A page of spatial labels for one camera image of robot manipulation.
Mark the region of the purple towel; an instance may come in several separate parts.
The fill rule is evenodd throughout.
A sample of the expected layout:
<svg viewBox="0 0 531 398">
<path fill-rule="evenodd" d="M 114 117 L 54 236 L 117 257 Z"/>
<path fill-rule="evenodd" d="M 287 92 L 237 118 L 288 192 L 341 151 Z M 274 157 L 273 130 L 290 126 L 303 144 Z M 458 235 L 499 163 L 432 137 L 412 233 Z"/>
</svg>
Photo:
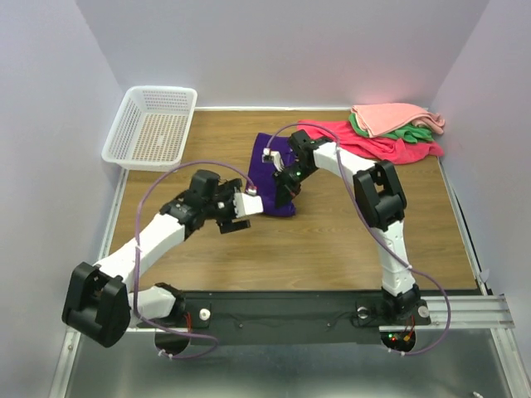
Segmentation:
<svg viewBox="0 0 531 398">
<path fill-rule="evenodd" d="M 271 136 L 266 133 L 258 133 L 251 152 L 251 160 L 248 169 L 248 176 L 256 184 L 258 195 L 263 204 L 263 213 L 274 217 L 292 217 L 296 213 L 295 205 L 288 201 L 284 206 L 275 206 L 275 180 L 273 172 L 275 166 L 262 162 L 263 149 L 269 142 Z M 275 137 L 270 148 L 278 151 L 283 163 L 288 166 L 295 160 L 295 154 L 288 145 L 287 137 Z"/>
</svg>

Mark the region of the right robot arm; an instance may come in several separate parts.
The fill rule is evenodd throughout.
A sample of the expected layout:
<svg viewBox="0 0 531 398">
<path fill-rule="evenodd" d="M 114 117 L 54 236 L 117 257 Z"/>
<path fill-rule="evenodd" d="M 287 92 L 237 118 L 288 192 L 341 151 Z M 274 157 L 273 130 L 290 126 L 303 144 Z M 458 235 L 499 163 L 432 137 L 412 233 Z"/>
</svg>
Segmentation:
<svg viewBox="0 0 531 398">
<path fill-rule="evenodd" d="M 408 318 L 421 294 L 407 258 L 403 236 L 407 199 L 395 167 L 354 155 L 328 137 L 312 139 L 304 130 L 290 135 L 292 164 L 265 147 L 262 161 L 275 166 L 275 204 L 283 206 L 300 194 L 301 183 L 322 169 L 341 177 L 355 210 L 378 245 L 382 267 L 382 314 L 390 323 Z"/>
</svg>

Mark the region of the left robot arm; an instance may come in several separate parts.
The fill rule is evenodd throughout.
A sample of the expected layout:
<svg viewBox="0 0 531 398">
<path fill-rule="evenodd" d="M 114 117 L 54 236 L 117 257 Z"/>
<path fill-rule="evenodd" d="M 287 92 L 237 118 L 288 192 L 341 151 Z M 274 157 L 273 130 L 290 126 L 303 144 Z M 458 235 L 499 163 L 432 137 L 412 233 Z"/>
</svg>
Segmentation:
<svg viewBox="0 0 531 398">
<path fill-rule="evenodd" d="M 140 277 L 206 221 L 215 221 L 222 234 L 232 233 L 250 227 L 249 216 L 262 211 L 256 189 L 244 188 L 241 179 L 222 182 L 215 172 L 195 172 L 188 189 L 162 205 L 144 228 L 137 227 L 133 239 L 93 265 L 74 268 L 62 322 L 103 347 L 141 323 L 160 329 L 189 323 L 181 291 L 165 283 L 140 290 Z"/>
</svg>

